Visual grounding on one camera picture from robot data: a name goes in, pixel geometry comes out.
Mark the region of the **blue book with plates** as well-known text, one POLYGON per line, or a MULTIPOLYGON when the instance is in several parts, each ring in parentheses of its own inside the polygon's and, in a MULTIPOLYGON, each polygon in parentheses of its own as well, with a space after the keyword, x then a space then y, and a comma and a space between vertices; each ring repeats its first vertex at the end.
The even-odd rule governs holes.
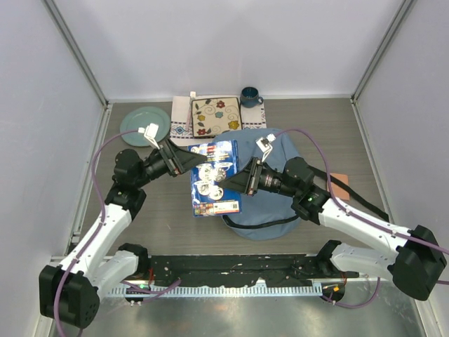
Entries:
POLYGON ((206 156, 206 161, 191 170, 193 216, 228 216, 241 212, 241 195, 219 186, 239 171, 235 140, 222 140, 188 147, 190 152, 206 156))

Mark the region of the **blue student backpack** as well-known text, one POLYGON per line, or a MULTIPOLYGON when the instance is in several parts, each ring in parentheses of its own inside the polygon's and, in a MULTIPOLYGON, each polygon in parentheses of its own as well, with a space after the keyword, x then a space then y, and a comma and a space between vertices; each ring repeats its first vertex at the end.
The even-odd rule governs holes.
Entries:
MULTIPOLYGON (((300 153, 290 137, 285 133, 279 135, 280 132, 275 128, 251 128, 223 133, 215 136, 214 141, 235 140, 238 147, 239 168, 242 169, 252 157, 262 156, 256 140, 273 133, 276 140, 267 163, 271 168, 282 171, 285 163, 300 156, 300 153)), ((339 185, 334 178, 332 183, 339 185)), ((389 216, 382 209, 366 201, 348 184, 345 190, 349 192, 350 199, 357 201, 382 220, 389 220, 389 216)), ((253 197, 242 194, 241 212, 223 216, 222 219, 227 227, 246 239, 255 241, 276 239, 293 231, 301 222, 299 216, 291 209, 291 204, 290 197, 260 190, 253 197)))

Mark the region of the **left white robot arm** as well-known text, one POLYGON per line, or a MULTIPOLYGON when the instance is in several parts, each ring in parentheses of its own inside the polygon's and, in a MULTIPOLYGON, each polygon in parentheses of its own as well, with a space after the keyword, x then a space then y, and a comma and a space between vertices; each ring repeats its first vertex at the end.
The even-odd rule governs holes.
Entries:
POLYGON ((100 214, 78 245, 58 265, 39 274, 41 315, 57 325, 85 329, 94 320, 102 299, 125 278, 144 279, 149 272, 148 250, 124 244, 109 260, 106 253, 135 220, 146 199, 143 187, 164 175, 176 177, 206 162, 203 154, 184 150, 162 140, 142 159, 132 149, 115 158, 113 185, 101 197, 100 214))

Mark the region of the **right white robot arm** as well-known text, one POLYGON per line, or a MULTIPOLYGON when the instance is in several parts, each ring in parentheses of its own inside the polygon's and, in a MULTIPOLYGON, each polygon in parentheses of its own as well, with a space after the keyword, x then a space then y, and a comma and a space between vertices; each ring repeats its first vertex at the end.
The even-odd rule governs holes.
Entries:
POLYGON ((246 195, 263 190, 290 197, 291 207, 301 219, 343 232, 366 245, 361 249, 332 244, 329 253, 316 261, 324 277, 339 271, 359 272, 391 281, 404 294, 425 301, 447 266, 447 252, 429 228, 402 227, 345 204, 314 183, 314 172, 303 158, 289 159, 279 172, 253 157, 219 186, 246 195))

